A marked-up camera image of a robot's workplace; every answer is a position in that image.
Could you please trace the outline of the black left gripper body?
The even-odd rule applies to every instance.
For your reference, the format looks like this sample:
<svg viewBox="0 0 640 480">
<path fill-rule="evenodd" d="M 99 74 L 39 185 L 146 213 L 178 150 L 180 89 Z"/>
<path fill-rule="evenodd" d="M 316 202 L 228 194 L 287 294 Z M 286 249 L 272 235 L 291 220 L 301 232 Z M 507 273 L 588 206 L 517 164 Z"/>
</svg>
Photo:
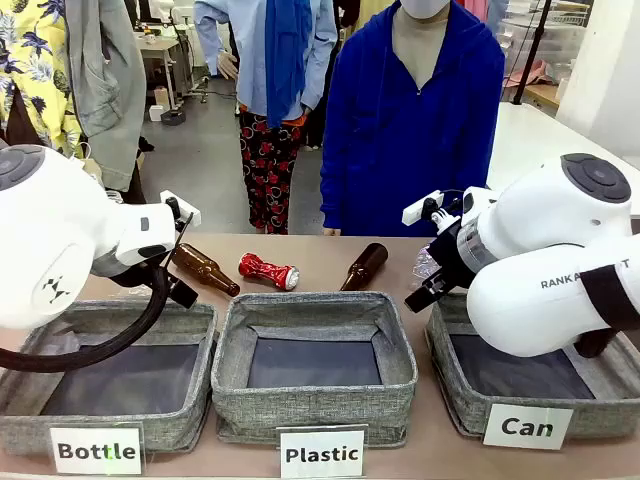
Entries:
<svg viewBox="0 0 640 480">
<path fill-rule="evenodd" d="M 146 286 L 151 290 L 170 290 L 169 273 L 160 264 L 143 262 L 134 265 L 117 276 L 117 284 L 121 287 L 134 288 Z"/>
</svg>

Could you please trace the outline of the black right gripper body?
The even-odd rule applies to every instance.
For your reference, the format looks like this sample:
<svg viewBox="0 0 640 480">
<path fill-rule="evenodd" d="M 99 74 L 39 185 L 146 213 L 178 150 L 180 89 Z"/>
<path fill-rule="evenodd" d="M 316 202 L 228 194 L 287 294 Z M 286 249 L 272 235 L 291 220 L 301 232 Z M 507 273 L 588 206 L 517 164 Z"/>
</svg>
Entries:
<svg viewBox="0 0 640 480">
<path fill-rule="evenodd" d="M 476 256 L 481 240 L 474 224 L 461 225 L 454 219 L 427 247 L 436 268 L 427 278 L 431 291 L 450 291 L 455 287 L 468 289 L 480 269 Z"/>
</svg>

